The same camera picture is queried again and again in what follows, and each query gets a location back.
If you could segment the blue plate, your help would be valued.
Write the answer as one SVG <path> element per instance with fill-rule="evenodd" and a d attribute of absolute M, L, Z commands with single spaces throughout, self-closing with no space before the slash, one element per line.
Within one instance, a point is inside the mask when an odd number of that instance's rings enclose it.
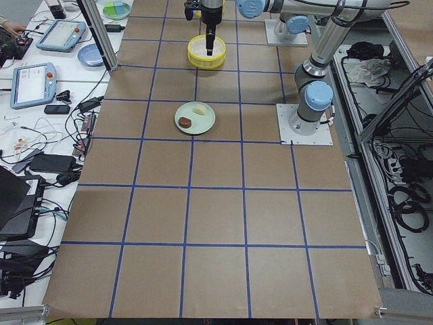
<path fill-rule="evenodd" d="M 104 64 L 103 58 L 95 43 L 84 46 L 77 53 L 79 62 L 85 66 L 98 67 Z"/>

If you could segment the crumpled white cloth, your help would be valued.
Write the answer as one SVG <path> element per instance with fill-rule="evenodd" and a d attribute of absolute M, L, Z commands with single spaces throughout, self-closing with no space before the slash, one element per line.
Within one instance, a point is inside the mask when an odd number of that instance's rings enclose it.
<path fill-rule="evenodd" d="M 368 87 L 380 86 L 391 68 L 390 60 L 370 59 L 354 65 L 348 73 L 348 80 L 352 83 L 363 83 Z"/>

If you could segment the brown steamed bun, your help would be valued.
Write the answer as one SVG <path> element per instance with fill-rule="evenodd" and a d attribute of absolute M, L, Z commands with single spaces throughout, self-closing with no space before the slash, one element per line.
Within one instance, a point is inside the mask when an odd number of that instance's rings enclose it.
<path fill-rule="evenodd" d="M 192 125 L 192 121 L 191 119 L 182 116 L 179 120 L 178 120 L 178 124 L 180 127 L 184 128 L 184 129 L 188 129 L 191 127 Z"/>

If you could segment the blue teach pendant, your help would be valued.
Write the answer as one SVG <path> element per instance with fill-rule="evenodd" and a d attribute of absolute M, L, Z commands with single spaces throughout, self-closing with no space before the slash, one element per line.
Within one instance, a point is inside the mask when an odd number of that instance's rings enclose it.
<path fill-rule="evenodd" d="M 10 107 L 18 110 L 52 103 L 57 91 L 57 70 L 52 63 L 15 68 Z"/>
<path fill-rule="evenodd" d="M 45 51 L 70 51 L 81 39 L 87 24 L 76 20 L 55 20 L 38 40 L 36 47 Z"/>

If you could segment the yellow bamboo steamer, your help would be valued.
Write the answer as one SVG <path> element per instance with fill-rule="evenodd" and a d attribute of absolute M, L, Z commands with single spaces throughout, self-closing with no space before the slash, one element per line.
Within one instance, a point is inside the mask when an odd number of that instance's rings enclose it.
<path fill-rule="evenodd" d="M 225 62 L 227 47 L 220 37 L 216 37 L 212 49 L 212 55 L 208 55 L 206 48 L 206 35 L 198 35 L 187 44 L 187 59 L 190 64 L 199 69 L 212 70 Z"/>

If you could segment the mint green plate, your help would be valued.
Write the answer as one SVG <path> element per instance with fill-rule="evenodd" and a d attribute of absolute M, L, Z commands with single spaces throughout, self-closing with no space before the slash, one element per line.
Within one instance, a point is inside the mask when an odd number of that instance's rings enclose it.
<path fill-rule="evenodd" d="M 195 104 L 204 104 L 207 106 L 207 114 L 205 116 L 201 116 L 193 112 L 192 108 Z M 179 126 L 178 120 L 182 117 L 187 117 L 191 119 L 192 125 L 188 129 L 184 129 Z M 180 106 L 175 112 L 175 124 L 179 130 L 186 134 L 190 135 L 199 135 L 209 131 L 216 121 L 216 115 L 214 110 L 203 102 L 188 102 Z"/>

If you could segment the lower blue teach pendant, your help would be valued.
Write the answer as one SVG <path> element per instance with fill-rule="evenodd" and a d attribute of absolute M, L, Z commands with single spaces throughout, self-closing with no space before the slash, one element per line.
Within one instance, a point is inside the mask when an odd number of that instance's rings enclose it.
<path fill-rule="evenodd" d="M 57 91 L 57 70 L 52 63 L 15 68 L 10 107 L 18 110 L 52 103 Z"/>

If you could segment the black laptop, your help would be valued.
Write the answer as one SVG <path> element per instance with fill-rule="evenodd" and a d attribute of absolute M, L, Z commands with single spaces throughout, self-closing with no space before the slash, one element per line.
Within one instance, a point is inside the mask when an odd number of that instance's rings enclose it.
<path fill-rule="evenodd" d="M 43 199 L 45 179 L 39 175 L 17 176 L 1 167 L 1 240 L 34 236 Z"/>

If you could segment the white steamed bun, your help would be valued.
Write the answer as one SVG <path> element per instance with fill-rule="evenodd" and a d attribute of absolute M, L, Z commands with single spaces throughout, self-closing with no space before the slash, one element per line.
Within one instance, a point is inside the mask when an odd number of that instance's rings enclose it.
<path fill-rule="evenodd" d="M 193 112 L 199 114 L 201 116 L 205 116 L 207 114 L 207 106 L 204 104 L 195 104 L 192 108 Z"/>

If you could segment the black power adapter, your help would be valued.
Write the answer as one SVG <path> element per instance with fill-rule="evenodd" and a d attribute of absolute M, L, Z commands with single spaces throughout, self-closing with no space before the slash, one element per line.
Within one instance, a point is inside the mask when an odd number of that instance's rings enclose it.
<path fill-rule="evenodd" d="M 42 173 L 63 173 L 71 171 L 75 162 L 73 156 L 38 154 L 33 158 L 29 169 Z"/>

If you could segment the green plate with blocks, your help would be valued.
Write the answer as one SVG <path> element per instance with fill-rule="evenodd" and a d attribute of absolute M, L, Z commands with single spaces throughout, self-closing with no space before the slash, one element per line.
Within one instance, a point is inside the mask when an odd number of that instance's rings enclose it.
<path fill-rule="evenodd" d="M 124 1 L 106 1 L 103 7 L 103 15 L 112 20 L 122 20 L 129 16 L 131 6 Z"/>

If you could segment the aluminium frame post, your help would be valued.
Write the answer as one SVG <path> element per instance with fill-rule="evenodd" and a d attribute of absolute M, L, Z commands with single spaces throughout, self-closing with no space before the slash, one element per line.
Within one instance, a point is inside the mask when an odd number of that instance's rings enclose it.
<path fill-rule="evenodd" d="M 95 44 L 109 73 L 118 69 L 118 59 L 94 0 L 77 0 L 78 7 L 90 28 Z"/>

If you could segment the upper blue teach pendant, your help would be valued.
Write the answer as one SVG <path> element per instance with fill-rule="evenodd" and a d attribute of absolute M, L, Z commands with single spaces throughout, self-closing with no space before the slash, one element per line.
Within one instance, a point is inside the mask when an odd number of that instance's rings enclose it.
<path fill-rule="evenodd" d="M 38 40 L 36 47 L 45 51 L 70 51 L 81 39 L 87 24 L 76 20 L 55 20 Z"/>

